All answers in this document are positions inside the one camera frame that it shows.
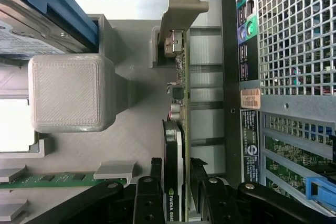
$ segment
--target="metal mesh grille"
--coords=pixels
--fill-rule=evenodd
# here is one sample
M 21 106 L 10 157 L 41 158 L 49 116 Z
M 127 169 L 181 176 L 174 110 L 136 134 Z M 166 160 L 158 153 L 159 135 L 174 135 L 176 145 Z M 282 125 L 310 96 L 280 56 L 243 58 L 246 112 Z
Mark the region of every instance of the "metal mesh grille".
M 266 128 L 281 131 L 286 134 L 305 138 L 311 141 L 332 145 L 329 135 L 333 135 L 333 128 L 323 123 L 307 123 L 298 119 L 283 118 L 280 116 L 265 115 Z
M 262 94 L 336 95 L 336 0 L 258 0 Z

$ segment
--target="hard drive label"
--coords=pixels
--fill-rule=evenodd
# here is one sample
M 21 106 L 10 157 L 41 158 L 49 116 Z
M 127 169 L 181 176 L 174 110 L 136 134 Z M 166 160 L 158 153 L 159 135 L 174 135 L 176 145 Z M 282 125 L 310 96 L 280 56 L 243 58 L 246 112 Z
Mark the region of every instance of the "hard drive label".
M 241 110 L 243 172 L 245 182 L 259 182 L 258 112 Z
M 30 59 L 33 55 L 64 54 L 44 41 L 32 38 L 32 34 L 13 30 L 0 20 L 0 54 L 11 59 Z

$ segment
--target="motherboard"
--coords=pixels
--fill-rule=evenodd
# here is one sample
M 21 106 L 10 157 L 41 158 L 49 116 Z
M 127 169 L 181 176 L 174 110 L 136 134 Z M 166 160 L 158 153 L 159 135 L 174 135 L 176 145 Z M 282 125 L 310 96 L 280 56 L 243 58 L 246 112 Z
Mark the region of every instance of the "motherboard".
M 273 189 L 277 193 L 280 193 L 280 194 L 286 196 L 287 198 L 295 200 L 295 198 L 293 196 L 291 196 L 288 192 L 286 192 L 285 190 L 283 190 L 280 186 L 278 186 L 276 183 L 274 183 L 269 178 L 266 178 L 266 186 L 269 187 L 269 188 L 271 188 L 271 189 Z
M 286 144 L 268 136 L 265 137 L 265 148 L 315 172 L 317 172 L 319 169 L 324 169 L 331 163 L 331 161 L 327 158 L 301 150 L 300 148 Z M 296 190 L 302 192 L 303 194 L 306 193 L 305 178 L 301 177 L 290 169 L 279 165 L 277 162 L 271 160 L 268 157 L 266 157 L 266 169 L 287 182 Z M 266 185 L 267 187 L 270 187 L 275 191 L 283 194 L 279 187 L 276 186 L 271 180 L 268 180 Z

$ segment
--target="green circuit board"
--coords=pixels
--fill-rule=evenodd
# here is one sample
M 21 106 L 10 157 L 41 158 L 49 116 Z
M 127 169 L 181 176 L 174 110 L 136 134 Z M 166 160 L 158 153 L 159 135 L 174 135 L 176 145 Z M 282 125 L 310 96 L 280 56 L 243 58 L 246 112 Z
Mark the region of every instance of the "green circuit board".
M 281 178 L 289 185 L 294 187 L 296 190 L 305 193 L 306 183 L 305 179 L 290 169 L 278 164 L 277 162 L 266 157 L 266 169 L 275 174 L 277 177 Z
M 277 193 L 280 193 L 280 194 L 282 194 L 282 195 L 284 195 L 284 196 L 286 196 L 288 198 L 295 199 L 288 192 L 286 192 L 285 190 L 283 190 L 280 186 L 278 186 L 277 184 L 275 184 L 269 178 L 266 178 L 266 187 L 272 188 Z
M 297 147 L 267 136 L 265 137 L 265 147 L 266 149 L 311 170 L 314 170 L 319 166 L 326 166 L 331 162 L 327 158 L 320 157 L 316 154 L 301 150 Z M 266 157 L 266 169 L 287 182 L 298 191 L 302 193 L 306 192 L 305 178 L 291 171 L 289 168 L 284 167 Z M 275 186 L 273 182 L 266 183 L 266 185 L 272 189 L 278 188 L 277 185 Z
M 265 147 L 266 149 L 306 168 L 319 165 L 328 165 L 331 162 L 327 158 L 301 150 L 297 147 L 285 144 L 282 141 L 278 141 L 268 136 L 265 137 Z
M 10 183 L 0 183 L 2 189 L 46 188 L 46 187 L 91 187 L 104 179 L 94 179 L 94 172 L 58 173 L 58 174 L 23 174 Z M 126 184 L 125 178 L 116 181 Z

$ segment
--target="blue drive bracket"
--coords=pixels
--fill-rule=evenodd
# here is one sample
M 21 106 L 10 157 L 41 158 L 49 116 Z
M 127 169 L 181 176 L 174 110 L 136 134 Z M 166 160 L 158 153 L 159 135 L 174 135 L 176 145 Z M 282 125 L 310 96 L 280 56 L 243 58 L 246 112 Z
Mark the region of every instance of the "blue drive bracket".
M 80 8 L 75 0 L 27 0 L 43 14 L 52 8 L 94 45 L 98 45 L 98 26 Z
M 306 178 L 306 198 L 316 200 L 323 206 L 336 211 L 336 185 L 328 181 L 327 178 Z

